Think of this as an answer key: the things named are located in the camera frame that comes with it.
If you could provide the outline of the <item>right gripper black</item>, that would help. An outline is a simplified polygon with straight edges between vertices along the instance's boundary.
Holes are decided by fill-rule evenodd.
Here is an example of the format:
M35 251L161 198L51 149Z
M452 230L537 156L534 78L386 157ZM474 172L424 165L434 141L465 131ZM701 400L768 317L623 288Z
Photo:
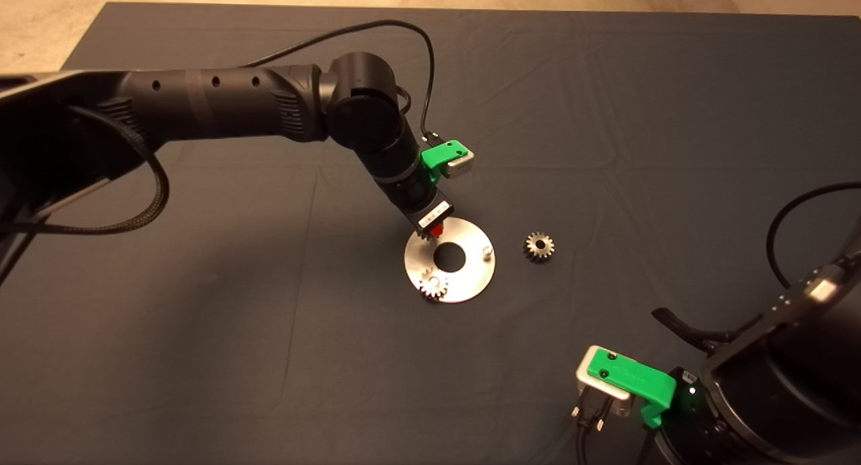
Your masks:
M659 464L732 464L728 424L695 374L673 369L676 389L656 433Z

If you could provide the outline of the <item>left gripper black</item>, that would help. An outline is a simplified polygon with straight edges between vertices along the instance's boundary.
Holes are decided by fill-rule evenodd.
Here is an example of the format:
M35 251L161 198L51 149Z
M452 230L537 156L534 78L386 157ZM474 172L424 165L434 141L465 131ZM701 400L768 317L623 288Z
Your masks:
M419 238L442 237L444 221L455 207L450 198L424 172L412 172L403 178L381 178L379 188L391 204L411 223Z

